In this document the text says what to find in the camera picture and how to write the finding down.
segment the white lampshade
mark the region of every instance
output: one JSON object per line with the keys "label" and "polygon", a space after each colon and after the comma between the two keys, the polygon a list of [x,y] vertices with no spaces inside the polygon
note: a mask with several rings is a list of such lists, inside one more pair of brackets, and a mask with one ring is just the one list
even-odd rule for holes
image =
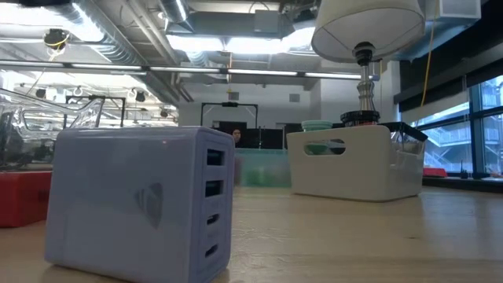
{"label": "white lampshade", "polygon": [[390,55],[424,34],[417,0],[324,0],[312,46],[321,57],[352,63],[360,42],[376,48],[373,59]]}

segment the window frame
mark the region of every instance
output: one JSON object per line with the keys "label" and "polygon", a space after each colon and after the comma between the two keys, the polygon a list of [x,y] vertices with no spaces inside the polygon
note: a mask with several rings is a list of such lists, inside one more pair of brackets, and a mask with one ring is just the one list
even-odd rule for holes
{"label": "window frame", "polygon": [[[444,127],[449,125],[454,125],[456,123],[469,122],[470,130],[472,133],[471,147],[472,147],[472,163],[473,163],[473,173],[468,173],[474,179],[480,179],[488,177],[489,174],[486,173],[485,164],[485,153],[484,153],[484,118],[496,115],[503,115],[503,106],[497,106],[494,108],[483,109],[483,99],[481,85],[477,84],[468,88],[468,104],[469,104],[469,114],[459,115],[453,118],[445,119],[442,121],[437,121],[434,123],[428,123],[420,125],[417,127],[418,130],[430,130],[438,127]],[[460,177],[461,173],[447,172],[449,177]]]}

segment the lamp stand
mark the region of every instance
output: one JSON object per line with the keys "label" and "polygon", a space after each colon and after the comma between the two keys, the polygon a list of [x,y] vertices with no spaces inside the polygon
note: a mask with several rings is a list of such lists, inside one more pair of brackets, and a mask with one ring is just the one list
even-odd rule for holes
{"label": "lamp stand", "polygon": [[374,125],[379,123],[380,114],[374,105],[374,82],[370,79],[369,64],[372,61],[374,46],[369,42],[362,42],[356,45],[353,54],[361,67],[362,78],[358,84],[360,95],[360,111],[347,112],[341,115],[340,119],[346,127]]}

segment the desk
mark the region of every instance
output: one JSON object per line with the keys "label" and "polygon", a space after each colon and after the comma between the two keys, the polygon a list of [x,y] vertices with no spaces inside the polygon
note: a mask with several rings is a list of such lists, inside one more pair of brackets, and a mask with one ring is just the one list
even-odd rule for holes
{"label": "desk", "polygon": [[[45,263],[43,235],[43,223],[0,230],[0,282],[120,282]],[[425,189],[367,204],[237,189],[232,245],[214,283],[500,283],[503,196]]]}

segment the wall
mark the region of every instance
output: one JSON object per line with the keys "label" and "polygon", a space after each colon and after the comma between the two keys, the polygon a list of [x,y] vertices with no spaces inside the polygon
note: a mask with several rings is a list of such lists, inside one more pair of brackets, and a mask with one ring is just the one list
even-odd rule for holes
{"label": "wall", "polygon": [[[180,126],[200,125],[202,102],[228,101],[227,85],[186,84],[185,88],[195,102],[180,104]],[[302,86],[269,85],[263,88],[262,85],[255,84],[233,84],[231,90],[240,93],[239,103],[259,105],[261,127],[275,129],[277,123],[301,123],[310,118],[310,92],[304,91]],[[289,102],[289,94],[300,94],[300,103]],[[254,114],[253,107],[223,108],[207,105],[204,108],[204,126],[211,127],[213,121],[233,121],[246,122],[248,127],[255,127]]]}
{"label": "wall", "polygon": [[309,119],[321,119],[321,80],[314,85],[310,93]]}
{"label": "wall", "polygon": [[[379,82],[375,82],[374,104],[380,112],[380,122],[399,121],[398,106],[393,96],[400,92],[400,66],[396,61],[384,65],[385,71]],[[276,128],[277,123],[301,123],[309,119],[326,119],[340,123],[340,116],[349,111],[359,110],[358,81],[344,79],[321,79],[311,91],[302,86],[269,85],[263,88],[255,84],[234,84],[232,91],[240,92],[239,103],[259,105],[259,126]],[[196,126],[200,124],[201,102],[221,103],[228,101],[227,85],[205,86],[187,84],[185,88],[196,102],[180,104],[179,125]],[[289,94],[300,94],[300,103],[289,102]],[[204,126],[211,127],[213,121],[246,122],[255,127],[252,107],[222,108],[206,106]]]}

